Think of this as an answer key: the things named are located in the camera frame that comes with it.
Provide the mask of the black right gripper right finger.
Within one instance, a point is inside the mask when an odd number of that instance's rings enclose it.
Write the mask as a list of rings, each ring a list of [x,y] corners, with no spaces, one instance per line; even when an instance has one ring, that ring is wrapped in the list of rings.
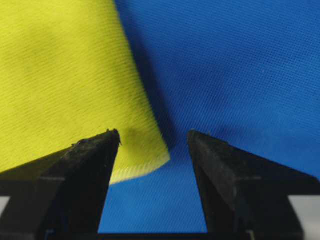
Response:
[[[206,227],[217,239],[319,239],[316,177],[195,130],[187,144]]]

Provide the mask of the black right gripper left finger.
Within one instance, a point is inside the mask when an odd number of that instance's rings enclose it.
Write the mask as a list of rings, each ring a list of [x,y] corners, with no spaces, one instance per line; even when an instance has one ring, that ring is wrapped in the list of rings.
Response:
[[[0,175],[3,240],[70,240],[98,232],[121,145],[116,129]]]

